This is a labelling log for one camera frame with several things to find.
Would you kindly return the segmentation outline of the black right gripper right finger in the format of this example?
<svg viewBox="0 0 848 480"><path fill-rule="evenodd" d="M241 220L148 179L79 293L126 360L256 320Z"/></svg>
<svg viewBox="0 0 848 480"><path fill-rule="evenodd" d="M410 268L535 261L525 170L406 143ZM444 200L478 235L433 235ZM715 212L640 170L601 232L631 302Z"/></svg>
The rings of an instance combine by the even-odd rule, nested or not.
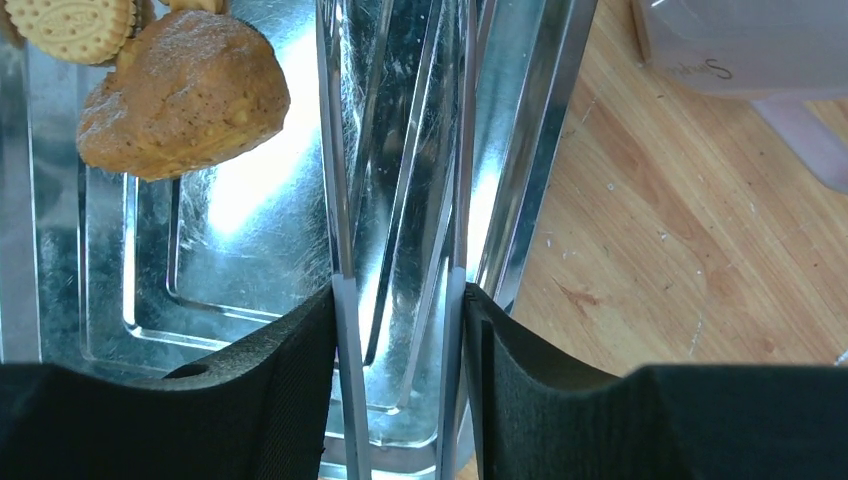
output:
<svg viewBox="0 0 848 480"><path fill-rule="evenodd" d="M843 367L643 366L558 349L478 286L463 306L483 479L843 479Z"/></svg>

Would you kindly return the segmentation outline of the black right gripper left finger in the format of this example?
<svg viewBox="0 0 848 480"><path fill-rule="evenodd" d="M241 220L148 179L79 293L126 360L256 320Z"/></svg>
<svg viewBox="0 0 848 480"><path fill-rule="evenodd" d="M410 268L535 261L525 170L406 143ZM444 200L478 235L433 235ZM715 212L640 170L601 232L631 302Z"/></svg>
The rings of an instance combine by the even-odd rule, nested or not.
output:
<svg viewBox="0 0 848 480"><path fill-rule="evenodd" d="M163 378L1 369L5 479L314 479L336 351L333 296Z"/></svg>

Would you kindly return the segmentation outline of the silver white tongs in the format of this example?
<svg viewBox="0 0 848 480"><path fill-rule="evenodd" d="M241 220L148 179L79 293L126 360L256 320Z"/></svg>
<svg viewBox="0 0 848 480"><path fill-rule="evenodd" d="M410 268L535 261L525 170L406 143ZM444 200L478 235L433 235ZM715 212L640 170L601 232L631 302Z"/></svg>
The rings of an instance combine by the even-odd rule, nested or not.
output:
<svg viewBox="0 0 848 480"><path fill-rule="evenodd" d="M453 232L446 279L443 320L442 377L436 438L435 476L453 479L457 472L457 440L464 405L462 372L462 302L467 266L467 233L474 157L476 20L473 1L446 1L453 18L448 55L456 72L449 75L459 116L451 148L452 193L445 222ZM347 476L369 479L369 426L366 408L353 231L344 155L342 106L342 38L346 6L341 1L316 4L316 36L321 89L321 130L325 203L332 254L332 285L337 317L340 386L344 412Z"/></svg>

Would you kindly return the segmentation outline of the silver metal tray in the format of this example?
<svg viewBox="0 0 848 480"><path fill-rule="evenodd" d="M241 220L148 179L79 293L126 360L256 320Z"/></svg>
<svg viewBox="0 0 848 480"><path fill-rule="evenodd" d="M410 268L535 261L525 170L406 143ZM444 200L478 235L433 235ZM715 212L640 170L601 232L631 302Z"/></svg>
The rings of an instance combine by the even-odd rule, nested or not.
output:
<svg viewBox="0 0 848 480"><path fill-rule="evenodd" d="M134 1L109 62L55 59L1 28L1 369L53 364L156 379L333 296L336 351L319 474L347 476L325 203L319 1ZM446 225L459 116L446 1L341 1L344 155L369 479L438 479ZM592 1L473 1L476 82L463 292L517 292L588 40ZM88 94L172 11L233 16L272 45L291 96L282 130L218 165L147 181L86 165ZM477 460L463 315L457 469Z"/></svg>

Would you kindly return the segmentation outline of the brown bread roll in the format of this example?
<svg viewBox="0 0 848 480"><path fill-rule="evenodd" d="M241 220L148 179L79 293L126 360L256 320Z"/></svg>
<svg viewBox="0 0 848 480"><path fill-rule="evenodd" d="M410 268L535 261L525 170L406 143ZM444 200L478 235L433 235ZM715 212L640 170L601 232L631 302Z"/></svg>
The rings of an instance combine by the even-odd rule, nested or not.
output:
<svg viewBox="0 0 848 480"><path fill-rule="evenodd" d="M76 147L90 167L170 179L271 139L290 105L262 33L230 15L172 11L132 39L88 94Z"/></svg>

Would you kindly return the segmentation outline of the round yellow cracker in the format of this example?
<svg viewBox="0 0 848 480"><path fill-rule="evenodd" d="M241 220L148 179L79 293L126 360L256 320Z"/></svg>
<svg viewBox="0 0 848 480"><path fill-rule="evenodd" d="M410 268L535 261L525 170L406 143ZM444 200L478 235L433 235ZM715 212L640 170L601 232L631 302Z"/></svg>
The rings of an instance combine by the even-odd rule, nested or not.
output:
<svg viewBox="0 0 848 480"><path fill-rule="evenodd" d="M21 0L1 3L1 28L65 62L111 61L133 35L140 18L134 1Z"/></svg>

